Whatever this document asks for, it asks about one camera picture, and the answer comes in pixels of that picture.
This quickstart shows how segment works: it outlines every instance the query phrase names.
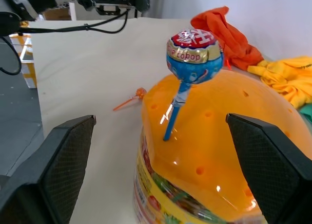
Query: small orange lollipop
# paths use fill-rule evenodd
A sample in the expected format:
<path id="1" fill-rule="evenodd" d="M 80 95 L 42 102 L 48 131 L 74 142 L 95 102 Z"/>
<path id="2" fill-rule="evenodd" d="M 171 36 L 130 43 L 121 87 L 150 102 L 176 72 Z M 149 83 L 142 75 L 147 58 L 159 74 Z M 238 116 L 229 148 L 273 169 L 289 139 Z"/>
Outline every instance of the small orange lollipop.
<path id="1" fill-rule="evenodd" d="M 136 95 L 131 97 L 129 100 L 125 101 L 124 103 L 120 104 L 119 106 L 113 108 L 113 111 L 116 111 L 118 110 L 120 107 L 126 105 L 127 103 L 129 103 L 130 101 L 134 100 L 134 99 L 139 99 L 139 100 L 142 100 L 143 97 L 145 96 L 146 94 L 146 90 L 144 88 L 139 88 L 136 90 Z"/>

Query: blue lollipop stick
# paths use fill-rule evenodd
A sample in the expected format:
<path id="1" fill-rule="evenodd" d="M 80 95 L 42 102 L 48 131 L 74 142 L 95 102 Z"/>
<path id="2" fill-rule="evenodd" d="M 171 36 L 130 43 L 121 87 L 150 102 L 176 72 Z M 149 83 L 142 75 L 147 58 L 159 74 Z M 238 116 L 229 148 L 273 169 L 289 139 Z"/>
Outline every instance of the blue lollipop stick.
<path id="1" fill-rule="evenodd" d="M 190 29 L 168 40 L 167 65 L 181 80 L 173 100 L 173 111 L 163 140 L 170 139 L 177 115 L 185 104 L 192 84 L 212 79 L 223 66 L 223 52 L 214 36 L 206 31 Z"/>

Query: orange plastic lid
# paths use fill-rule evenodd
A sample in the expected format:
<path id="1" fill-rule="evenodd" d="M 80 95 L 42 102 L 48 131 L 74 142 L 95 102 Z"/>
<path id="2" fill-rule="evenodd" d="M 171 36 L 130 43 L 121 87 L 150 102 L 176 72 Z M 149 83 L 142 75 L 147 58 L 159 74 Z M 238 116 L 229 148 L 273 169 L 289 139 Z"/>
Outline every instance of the orange plastic lid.
<path id="1" fill-rule="evenodd" d="M 169 141 L 163 136 L 179 81 L 165 77 L 144 97 L 142 118 L 153 169 L 215 215 L 231 222 L 260 209 L 247 186 L 225 122 L 237 113 L 277 125 L 312 159 L 312 137 L 298 112 L 274 90 L 222 70 L 191 88 Z"/>

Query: yellow cloth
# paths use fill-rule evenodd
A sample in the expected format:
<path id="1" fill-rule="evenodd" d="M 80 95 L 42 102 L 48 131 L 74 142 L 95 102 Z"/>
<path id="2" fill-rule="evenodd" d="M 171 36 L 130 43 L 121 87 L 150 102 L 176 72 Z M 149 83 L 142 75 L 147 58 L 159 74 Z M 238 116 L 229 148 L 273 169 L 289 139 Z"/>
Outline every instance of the yellow cloth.
<path id="1" fill-rule="evenodd" d="M 301 56 L 249 66 L 248 72 L 283 95 L 296 109 L 312 103 L 312 57 Z"/>

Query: white wall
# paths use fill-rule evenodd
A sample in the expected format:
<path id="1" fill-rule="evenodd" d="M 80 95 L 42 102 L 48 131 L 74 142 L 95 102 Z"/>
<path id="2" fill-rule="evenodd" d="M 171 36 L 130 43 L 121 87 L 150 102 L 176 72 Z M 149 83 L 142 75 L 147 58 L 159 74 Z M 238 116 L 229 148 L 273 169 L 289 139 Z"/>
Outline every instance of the white wall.
<path id="1" fill-rule="evenodd" d="M 312 0 L 165 0 L 162 18 L 192 18 L 224 5 L 227 21 L 265 56 L 312 56 Z"/>

